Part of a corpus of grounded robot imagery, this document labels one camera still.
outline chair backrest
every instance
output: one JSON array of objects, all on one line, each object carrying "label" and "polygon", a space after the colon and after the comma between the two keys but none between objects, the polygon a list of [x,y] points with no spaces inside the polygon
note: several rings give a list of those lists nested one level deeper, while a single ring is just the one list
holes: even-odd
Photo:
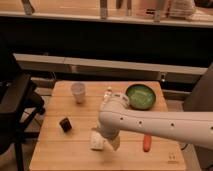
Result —
[{"label": "chair backrest", "polygon": [[13,53],[9,51],[0,36],[0,82],[11,81],[21,72]]}]

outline black block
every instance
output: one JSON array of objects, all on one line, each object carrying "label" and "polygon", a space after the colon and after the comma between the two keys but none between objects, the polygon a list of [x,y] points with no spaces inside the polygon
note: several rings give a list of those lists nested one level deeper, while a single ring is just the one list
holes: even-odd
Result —
[{"label": "black block", "polygon": [[72,129],[71,123],[68,118],[64,118],[60,121],[60,125],[64,132],[67,132]]}]

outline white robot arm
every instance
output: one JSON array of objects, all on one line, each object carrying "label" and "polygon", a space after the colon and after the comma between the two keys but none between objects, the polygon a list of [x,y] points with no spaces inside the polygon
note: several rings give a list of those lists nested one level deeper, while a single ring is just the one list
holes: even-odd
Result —
[{"label": "white robot arm", "polygon": [[120,130],[191,143],[213,149],[212,112],[149,112],[127,109],[129,99],[114,93],[100,109],[99,132],[109,140]]}]

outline office chair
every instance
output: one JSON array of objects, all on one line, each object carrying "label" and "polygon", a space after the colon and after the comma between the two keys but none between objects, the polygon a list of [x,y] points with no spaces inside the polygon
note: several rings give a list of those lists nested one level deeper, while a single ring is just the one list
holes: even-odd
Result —
[{"label": "office chair", "polygon": [[[22,143],[37,138],[37,132],[25,132],[37,113],[43,114],[43,99],[34,92],[36,85],[25,74],[0,38],[0,155],[14,143],[18,171],[24,171]],[[34,108],[21,121],[26,108]]]}]

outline white cup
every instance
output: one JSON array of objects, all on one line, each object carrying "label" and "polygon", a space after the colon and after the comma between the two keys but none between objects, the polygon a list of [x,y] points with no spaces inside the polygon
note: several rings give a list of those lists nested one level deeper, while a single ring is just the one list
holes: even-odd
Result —
[{"label": "white cup", "polygon": [[84,83],[73,83],[71,86],[71,91],[77,103],[83,103],[85,101],[86,89]]}]

